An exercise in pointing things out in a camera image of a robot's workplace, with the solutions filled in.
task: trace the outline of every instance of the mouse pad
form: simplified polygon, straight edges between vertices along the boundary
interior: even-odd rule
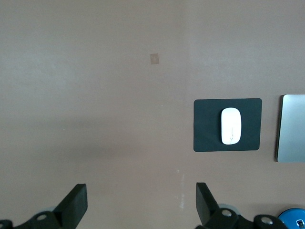
[[[242,133],[238,143],[225,145],[221,140],[221,112],[228,107],[239,110]],[[261,135],[262,100],[198,99],[194,102],[194,151],[258,150]]]

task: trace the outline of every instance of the bolt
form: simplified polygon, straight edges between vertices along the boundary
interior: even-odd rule
[[[46,217],[47,217],[47,215],[43,214],[43,215],[38,216],[36,219],[37,220],[44,220]]]
[[[265,224],[269,224],[269,225],[273,224],[272,220],[268,217],[262,217],[261,221]]]
[[[232,213],[229,211],[229,210],[223,210],[222,212],[221,212],[224,216],[227,216],[227,217],[230,217],[230,216],[232,216]]]

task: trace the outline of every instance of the scratch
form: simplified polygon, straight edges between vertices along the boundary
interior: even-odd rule
[[[181,178],[181,183],[180,183],[180,186],[181,186],[181,201],[180,201],[180,210],[183,210],[184,209],[184,174],[182,175],[182,178]]]

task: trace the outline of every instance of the mouse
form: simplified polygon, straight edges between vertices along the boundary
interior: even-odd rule
[[[242,134],[242,118],[238,109],[228,107],[221,112],[221,140],[225,145],[239,142]]]

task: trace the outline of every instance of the blue cap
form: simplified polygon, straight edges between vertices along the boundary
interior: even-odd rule
[[[289,229],[305,228],[305,209],[291,208],[278,217]]]

